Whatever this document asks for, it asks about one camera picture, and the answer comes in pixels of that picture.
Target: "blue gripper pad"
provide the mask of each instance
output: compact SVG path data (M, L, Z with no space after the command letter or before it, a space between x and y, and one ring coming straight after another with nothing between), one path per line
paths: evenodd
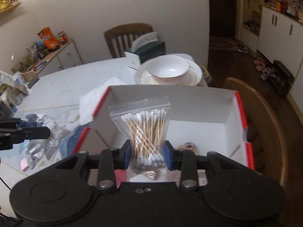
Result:
M165 141L164 144L164 160L167 166L167 169L169 170L175 170L175 149L171 145L169 141Z
M122 146L121 150L124 152L123 169L122 170L126 170L129 166L130 161L131 161L131 141L126 140L126 142Z

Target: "white wall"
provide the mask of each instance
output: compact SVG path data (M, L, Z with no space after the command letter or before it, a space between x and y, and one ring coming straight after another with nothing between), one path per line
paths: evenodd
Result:
M19 7L0 16L0 70L10 74L13 66L29 53L26 47L39 39L40 26L33 3L20 1Z
M167 53L186 53L207 65L209 0L32 0L40 27L64 30L85 63L110 59L103 33L143 22L158 31Z

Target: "doorway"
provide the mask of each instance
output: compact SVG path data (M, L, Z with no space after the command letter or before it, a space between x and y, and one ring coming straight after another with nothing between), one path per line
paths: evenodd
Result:
M210 37L234 38L237 0L209 0Z

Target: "snack bag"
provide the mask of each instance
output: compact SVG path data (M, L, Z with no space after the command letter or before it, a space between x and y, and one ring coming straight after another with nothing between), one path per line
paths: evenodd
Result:
M60 49L59 43L49 27L44 27L38 35L49 52L54 52Z

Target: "white plate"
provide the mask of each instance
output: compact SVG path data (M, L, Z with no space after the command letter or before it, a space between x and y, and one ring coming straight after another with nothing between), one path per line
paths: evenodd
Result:
M178 85L183 86L197 86L202 79L202 69L193 61L186 59L189 63L190 70L186 73L186 76ZM136 71L134 80L136 84L151 84L151 85L162 85L158 83L151 74L148 73L149 62L145 62L139 66Z

